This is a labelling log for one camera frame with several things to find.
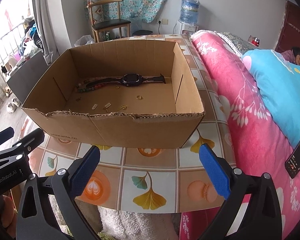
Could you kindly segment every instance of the bottle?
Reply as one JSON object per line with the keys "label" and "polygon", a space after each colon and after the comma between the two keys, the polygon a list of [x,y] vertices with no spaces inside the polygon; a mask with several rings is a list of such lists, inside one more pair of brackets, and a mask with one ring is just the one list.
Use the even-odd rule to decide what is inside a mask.
{"label": "bottle", "polygon": [[254,40],[251,42],[253,45],[255,45],[255,46],[257,46],[257,47],[259,47],[259,45],[260,45],[260,40],[258,39],[258,38],[254,38]]}
{"label": "bottle", "polygon": [[131,16],[129,18],[130,23],[130,34],[133,36],[133,33],[136,31],[142,30],[142,19],[137,17],[135,12],[131,12]]}
{"label": "bottle", "polygon": [[181,0],[179,21],[185,24],[194,25],[198,22],[198,0]]}

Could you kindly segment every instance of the red door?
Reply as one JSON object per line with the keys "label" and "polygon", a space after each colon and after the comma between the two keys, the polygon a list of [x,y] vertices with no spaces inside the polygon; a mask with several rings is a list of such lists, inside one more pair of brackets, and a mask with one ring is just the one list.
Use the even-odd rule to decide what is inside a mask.
{"label": "red door", "polygon": [[293,46],[300,47],[300,8],[287,1],[283,28],[275,50],[281,53]]}

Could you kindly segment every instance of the blue gripper pad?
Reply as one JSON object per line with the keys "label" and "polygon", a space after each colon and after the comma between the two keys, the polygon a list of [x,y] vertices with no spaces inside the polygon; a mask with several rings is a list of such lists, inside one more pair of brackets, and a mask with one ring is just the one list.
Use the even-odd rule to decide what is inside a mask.
{"label": "blue gripper pad", "polygon": [[227,199],[230,195],[230,180],[218,163],[217,156],[207,144],[200,146],[199,159],[218,195]]}
{"label": "blue gripper pad", "polygon": [[75,161],[82,161],[82,163],[77,168],[70,181],[69,186],[71,191],[69,192],[69,197],[71,199],[81,196],[84,191],[84,188],[99,164],[100,150],[98,147],[92,146],[82,159]]}
{"label": "blue gripper pad", "polygon": [[12,127],[8,127],[0,132],[0,145],[14,136],[14,130]]}

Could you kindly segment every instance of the black chair seat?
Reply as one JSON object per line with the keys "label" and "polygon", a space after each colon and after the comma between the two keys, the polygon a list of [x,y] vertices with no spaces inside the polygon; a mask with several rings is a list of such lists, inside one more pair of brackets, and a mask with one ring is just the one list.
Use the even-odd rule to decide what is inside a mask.
{"label": "black chair seat", "polygon": [[146,36],[146,35],[151,35],[153,32],[152,31],[147,31],[147,30],[138,30],[132,34],[132,36]]}
{"label": "black chair seat", "polygon": [[131,22],[128,21],[128,20],[123,20],[123,19],[108,20],[108,21],[96,23],[93,26],[93,29],[95,31],[97,31],[97,30],[101,30],[101,29],[104,29],[104,28],[114,27],[114,26],[117,26],[117,25],[128,24],[128,23],[131,23]]}

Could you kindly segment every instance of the elderly woman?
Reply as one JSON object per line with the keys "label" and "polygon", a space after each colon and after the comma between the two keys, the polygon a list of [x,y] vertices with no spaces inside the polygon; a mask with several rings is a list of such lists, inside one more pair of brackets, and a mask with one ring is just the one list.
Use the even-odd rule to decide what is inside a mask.
{"label": "elderly woman", "polygon": [[296,64],[300,66],[300,48],[292,47],[291,50],[286,50],[281,53],[285,60],[290,63]]}

